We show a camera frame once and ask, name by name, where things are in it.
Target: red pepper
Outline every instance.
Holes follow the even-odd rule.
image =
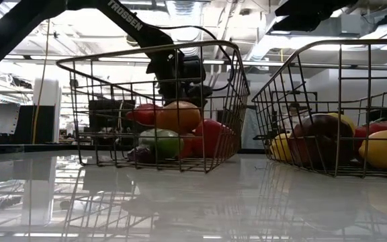
[[[200,125],[195,129],[196,136],[202,136],[203,138],[195,138],[192,142],[193,153],[196,156],[203,157],[205,155],[207,158],[213,158],[216,149],[224,149],[223,151],[218,151],[216,155],[225,156],[227,152],[232,152],[233,147],[226,147],[227,145],[233,145],[234,141],[234,132],[226,127],[225,125],[211,120],[205,119],[204,125],[201,122]],[[202,149],[202,140],[204,139],[204,154]]]
[[[355,138],[367,138],[367,136],[369,136],[370,134],[383,130],[387,130],[387,121],[372,122],[370,124],[369,134],[367,134],[367,124],[364,124],[363,126],[356,128]],[[355,151],[359,150],[362,145],[362,142],[363,140],[355,141]]]
[[[134,109],[133,112],[128,112],[125,117],[129,120],[134,120],[143,125],[155,124],[155,111],[156,114],[161,110],[161,107],[154,104],[142,104]]]

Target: eggplant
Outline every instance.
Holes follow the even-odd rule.
[[[337,160],[338,118],[313,114],[297,124],[289,138],[294,163],[318,170],[332,169]],[[353,130],[340,121],[340,137],[353,137]],[[340,140],[339,165],[348,165],[353,157],[353,141]]]
[[[128,160],[144,164],[154,164],[155,150],[149,146],[139,146],[128,152]]]

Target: yellow cable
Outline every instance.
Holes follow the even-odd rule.
[[[46,64],[47,64],[47,55],[48,55],[48,37],[50,35],[50,19],[47,20],[47,35],[46,35],[46,54],[44,57],[44,66],[43,66],[43,74],[41,76],[41,83],[40,83],[40,92],[38,94],[38,101],[37,101],[37,110],[34,114],[34,125],[32,129],[32,144],[35,144],[36,140],[36,133],[37,133],[37,121],[38,121],[38,113],[40,111],[40,102],[41,102],[41,94],[43,92],[43,84],[44,84],[44,75],[46,73]]]

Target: purple eggplant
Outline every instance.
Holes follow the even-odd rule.
[[[128,152],[128,159],[137,163],[153,164],[155,161],[155,151],[149,146],[139,146]]]

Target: machine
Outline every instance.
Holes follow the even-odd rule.
[[[137,41],[139,47],[173,44],[171,37],[160,31],[159,27],[142,22],[135,13],[132,13],[118,0],[20,0],[0,19],[0,61],[44,20],[56,17],[65,10],[85,8],[100,10]],[[154,73],[158,82],[175,79],[176,74],[179,79],[191,80],[189,82],[159,82],[159,93],[166,102],[176,97],[190,98],[198,95],[199,91],[195,91],[198,87],[194,87],[191,83],[201,83],[206,77],[198,56],[185,56],[179,50],[177,58],[174,51],[149,53],[148,57],[151,62],[147,73]]]

